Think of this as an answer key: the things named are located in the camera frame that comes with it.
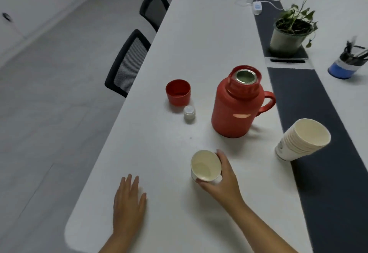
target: soil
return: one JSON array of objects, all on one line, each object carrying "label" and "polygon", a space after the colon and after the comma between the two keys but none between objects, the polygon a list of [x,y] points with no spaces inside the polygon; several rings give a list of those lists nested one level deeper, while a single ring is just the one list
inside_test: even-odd
[{"label": "soil", "polygon": [[300,19],[296,19],[290,29],[290,25],[292,24],[291,21],[292,20],[289,20],[289,19],[286,20],[286,19],[280,18],[276,22],[276,27],[282,32],[292,34],[292,35],[307,34],[307,33],[312,32],[313,30],[313,27],[310,23],[307,23],[306,21],[300,20]]}]

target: stack of paper cups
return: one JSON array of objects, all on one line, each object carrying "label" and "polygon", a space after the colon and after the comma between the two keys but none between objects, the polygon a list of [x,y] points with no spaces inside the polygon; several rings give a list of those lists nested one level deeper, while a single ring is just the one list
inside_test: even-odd
[{"label": "stack of paper cups", "polygon": [[318,121],[297,120],[284,134],[275,148],[278,158],[292,161],[325,147],[331,141],[330,132]]}]

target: thermos handle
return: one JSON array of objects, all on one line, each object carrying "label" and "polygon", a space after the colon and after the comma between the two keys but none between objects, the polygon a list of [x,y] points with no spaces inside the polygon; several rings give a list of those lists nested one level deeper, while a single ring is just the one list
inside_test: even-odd
[{"label": "thermos handle", "polygon": [[276,104],[276,98],[275,98],[275,95],[272,92],[265,91],[264,93],[265,93],[264,97],[265,98],[270,98],[271,100],[266,105],[264,105],[263,107],[260,108],[260,110],[258,111],[258,114],[256,116],[259,116],[261,113],[264,113],[264,112],[268,111],[269,109],[271,109]]}]

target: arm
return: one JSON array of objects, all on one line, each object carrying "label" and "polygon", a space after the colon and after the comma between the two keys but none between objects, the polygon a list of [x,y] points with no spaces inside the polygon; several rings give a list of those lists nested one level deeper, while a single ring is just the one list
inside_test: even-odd
[{"label": "arm", "polygon": [[142,226],[146,210],[146,193],[138,202],[137,176],[131,185],[132,175],[122,178],[114,199],[113,234],[99,253],[126,253]]},{"label": "arm", "polygon": [[228,158],[219,149],[217,155],[221,160],[222,181],[218,185],[201,180],[197,183],[229,213],[255,253],[297,253],[246,205]]}]

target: chair backrest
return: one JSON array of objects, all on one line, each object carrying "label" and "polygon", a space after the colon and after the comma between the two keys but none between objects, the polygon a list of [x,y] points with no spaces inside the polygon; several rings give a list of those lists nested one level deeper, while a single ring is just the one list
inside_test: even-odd
[{"label": "chair backrest", "polygon": [[111,67],[105,86],[127,97],[151,44],[138,30],[126,40]]},{"label": "chair backrest", "polygon": [[140,6],[139,14],[148,20],[157,32],[168,10],[167,0],[144,0]]}]

